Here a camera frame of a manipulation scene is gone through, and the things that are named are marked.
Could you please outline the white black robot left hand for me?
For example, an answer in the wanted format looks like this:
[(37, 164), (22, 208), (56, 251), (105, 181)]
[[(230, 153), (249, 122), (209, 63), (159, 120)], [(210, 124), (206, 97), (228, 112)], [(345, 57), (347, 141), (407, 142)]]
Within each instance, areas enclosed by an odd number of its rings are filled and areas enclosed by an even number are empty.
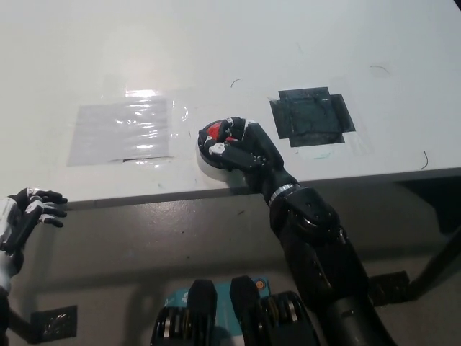
[(59, 192), (26, 187), (1, 199), (1, 251), (9, 256), (21, 250), (39, 223), (63, 226), (68, 199)]

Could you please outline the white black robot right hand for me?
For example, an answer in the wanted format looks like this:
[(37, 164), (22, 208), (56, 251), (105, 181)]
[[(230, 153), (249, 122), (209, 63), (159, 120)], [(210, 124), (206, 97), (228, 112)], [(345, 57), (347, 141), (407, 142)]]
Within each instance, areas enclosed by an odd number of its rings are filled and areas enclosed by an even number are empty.
[(284, 160), (259, 123), (242, 117), (228, 117), (198, 132), (202, 159), (216, 169), (243, 173), (249, 189), (261, 193), (270, 204), (281, 190), (298, 181), (284, 167)]

